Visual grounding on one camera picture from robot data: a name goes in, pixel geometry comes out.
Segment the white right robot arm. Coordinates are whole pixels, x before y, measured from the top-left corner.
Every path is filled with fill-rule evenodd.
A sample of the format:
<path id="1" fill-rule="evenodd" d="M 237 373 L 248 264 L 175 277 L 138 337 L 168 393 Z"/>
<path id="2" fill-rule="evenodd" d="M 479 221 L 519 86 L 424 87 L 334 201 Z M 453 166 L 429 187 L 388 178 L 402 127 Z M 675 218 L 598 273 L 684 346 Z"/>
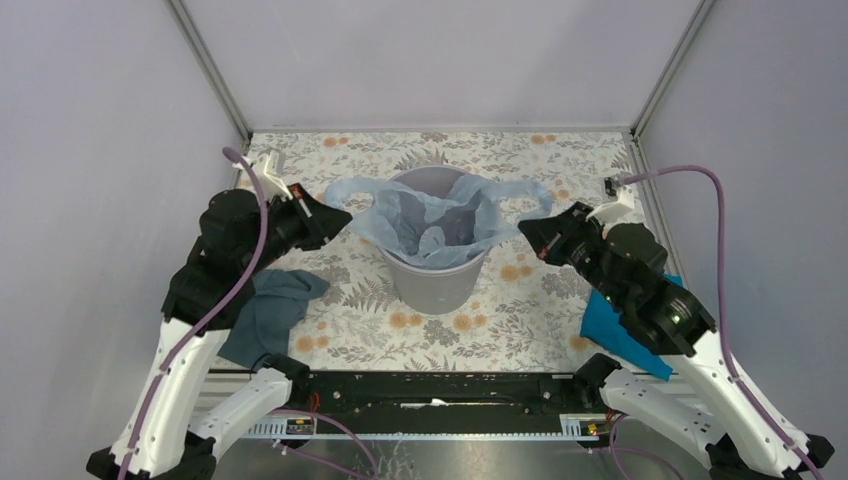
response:
<path id="1" fill-rule="evenodd" d="M 627 334 L 659 356 L 705 405 L 693 408 L 643 384 L 617 361 L 594 355 L 578 371 L 575 402 L 605 405 L 662 434 L 698 460 L 713 479 L 821 478 L 834 448 L 795 427 L 722 350 L 717 323 L 691 292 L 664 274 L 666 250 L 642 224 L 603 229 L 589 206 L 518 224 L 537 257 L 569 266 L 619 315 Z"/>

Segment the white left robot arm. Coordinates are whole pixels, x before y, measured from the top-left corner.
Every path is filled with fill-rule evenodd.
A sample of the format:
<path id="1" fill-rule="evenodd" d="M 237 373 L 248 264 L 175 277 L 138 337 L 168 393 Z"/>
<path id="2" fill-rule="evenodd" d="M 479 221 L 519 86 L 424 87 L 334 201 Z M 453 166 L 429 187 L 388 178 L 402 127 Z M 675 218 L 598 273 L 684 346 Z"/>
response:
<path id="1" fill-rule="evenodd" d="M 253 276 L 293 249 L 318 250 L 351 221 L 302 186 L 268 200 L 242 189 L 216 194 L 200 234 L 171 278 L 151 370 L 131 419 L 86 464 L 99 479 L 208 479 L 223 454 L 263 416 L 310 404 L 310 370 L 285 354 L 260 354 L 253 379 L 192 423 L 201 387 L 242 309 Z"/>

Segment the light blue plastic trash bag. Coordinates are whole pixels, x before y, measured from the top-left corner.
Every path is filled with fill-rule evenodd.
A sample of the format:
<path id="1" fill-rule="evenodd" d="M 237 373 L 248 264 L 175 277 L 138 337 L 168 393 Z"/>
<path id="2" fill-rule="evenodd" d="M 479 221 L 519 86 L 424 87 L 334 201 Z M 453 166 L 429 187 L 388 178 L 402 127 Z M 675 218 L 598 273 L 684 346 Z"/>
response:
<path id="1" fill-rule="evenodd" d="M 403 263 L 425 270 L 457 267 L 519 234 L 522 220 L 546 218 L 553 198 L 530 180 L 495 182 L 462 175 L 442 197 L 399 181 L 355 177 L 325 190 L 325 203 L 342 208 L 369 195 L 372 205 L 353 216 L 351 229 Z"/>

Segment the grey plastic trash bin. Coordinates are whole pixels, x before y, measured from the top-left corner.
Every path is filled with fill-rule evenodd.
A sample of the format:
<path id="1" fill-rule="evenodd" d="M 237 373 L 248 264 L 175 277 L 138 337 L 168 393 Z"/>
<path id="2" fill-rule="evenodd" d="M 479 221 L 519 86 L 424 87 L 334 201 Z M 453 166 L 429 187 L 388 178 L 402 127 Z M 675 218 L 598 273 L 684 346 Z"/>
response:
<path id="1" fill-rule="evenodd" d="M 391 178 L 431 196 L 446 196 L 466 171 L 453 166 L 426 165 L 403 171 Z M 410 266 L 387 252 L 378 251 L 389 270 L 399 299 L 416 312 L 442 315 L 458 310 L 470 298 L 489 251 L 471 257 L 465 263 L 442 270 Z"/>

